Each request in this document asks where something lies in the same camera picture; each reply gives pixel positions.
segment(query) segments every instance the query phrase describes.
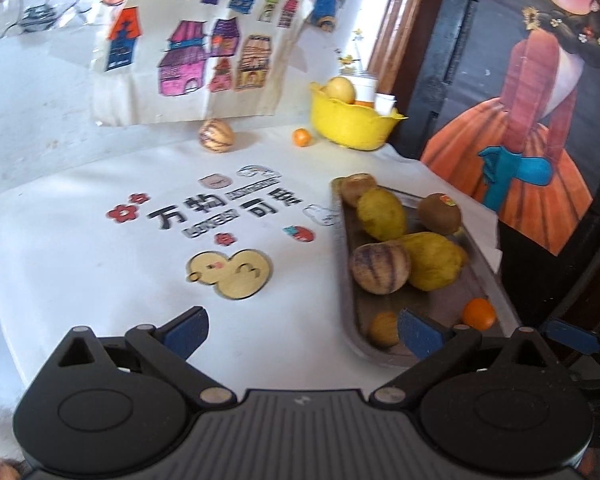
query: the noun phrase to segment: blue gripper pad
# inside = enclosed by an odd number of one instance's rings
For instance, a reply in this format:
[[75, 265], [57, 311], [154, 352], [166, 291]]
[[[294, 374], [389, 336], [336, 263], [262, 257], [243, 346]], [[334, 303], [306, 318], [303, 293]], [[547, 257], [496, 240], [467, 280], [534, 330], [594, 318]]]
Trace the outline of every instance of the blue gripper pad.
[[451, 330], [426, 316], [403, 310], [398, 316], [398, 337], [418, 359], [440, 350], [451, 339]]

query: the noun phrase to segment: sticker label on kiwi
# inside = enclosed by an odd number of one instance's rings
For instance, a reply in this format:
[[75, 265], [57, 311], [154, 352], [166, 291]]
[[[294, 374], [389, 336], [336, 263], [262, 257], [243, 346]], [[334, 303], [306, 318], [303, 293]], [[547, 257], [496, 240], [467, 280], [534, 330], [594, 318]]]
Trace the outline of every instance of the sticker label on kiwi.
[[447, 195], [441, 195], [440, 200], [442, 200], [442, 202], [445, 203], [446, 205], [451, 205], [451, 206], [458, 205], [453, 201], [453, 199], [451, 197], [449, 197]]

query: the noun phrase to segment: wooden tray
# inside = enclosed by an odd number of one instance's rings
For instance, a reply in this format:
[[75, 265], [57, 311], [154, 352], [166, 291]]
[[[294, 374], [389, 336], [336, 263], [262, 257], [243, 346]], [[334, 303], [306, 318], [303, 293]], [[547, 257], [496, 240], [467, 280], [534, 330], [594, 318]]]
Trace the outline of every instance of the wooden tray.
[[[418, 361], [403, 343], [383, 351], [366, 340], [365, 334], [371, 320], [376, 314], [385, 310], [392, 310], [399, 314], [400, 311], [408, 308], [425, 314], [444, 326], [451, 327], [461, 322], [461, 313], [468, 301], [473, 298], [488, 298], [496, 310], [498, 321], [484, 332], [484, 335], [509, 336], [520, 325], [509, 298], [478, 245], [464, 227], [455, 235], [448, 237], [460, 245], [470, 258], [469, 265], [462, 268], [460, 277], [455, 283], [432, 292], [417, 290], [407, 283], [400, 290], [386, 296], [376, 296], [363, 290], [351, 277], [349, 255], [360, 245], [376, 240], [364, 232], [355, 209], [342, 202], [339, 192], [341, 180], [336, 178], [331, 183], [333, 208], [338, 211], [335, 227], [340, 263], [338, 272], [340, 314], [347, 339], [357, 353], [386, 366], [410, 367]], [[416, 208], [422, 199], [395, 189], [385, 189], [394, 193], [406, 209], [408, 232], [426, 231], [416, 216]]]

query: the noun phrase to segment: girl figure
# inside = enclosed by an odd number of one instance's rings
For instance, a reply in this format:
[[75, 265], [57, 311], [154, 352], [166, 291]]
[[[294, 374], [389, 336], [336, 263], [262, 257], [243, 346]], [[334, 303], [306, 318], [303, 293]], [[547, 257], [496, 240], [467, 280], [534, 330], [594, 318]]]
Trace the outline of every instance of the girl figure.
[[582, 71], [600, 68], [600, 0], [551, 1], [549, 12], [523, 9], [530, 33], [511, 51], [501, 95], [444, 126], [422, 161], [558, 254], [592, 201], [564, 145]]

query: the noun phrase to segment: white cup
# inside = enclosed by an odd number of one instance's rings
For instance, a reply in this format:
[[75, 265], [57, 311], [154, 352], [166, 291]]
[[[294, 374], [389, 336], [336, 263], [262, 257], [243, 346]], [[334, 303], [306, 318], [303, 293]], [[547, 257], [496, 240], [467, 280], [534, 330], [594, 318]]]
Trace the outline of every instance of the white cup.
[[376, 102], [374, 104], [374, 108], [376, 109], [376, 112], [378, 112], [383, 117], [391, 115], [391, 112], [394, 110], [394, 105], [394, 95], [376, 94]]

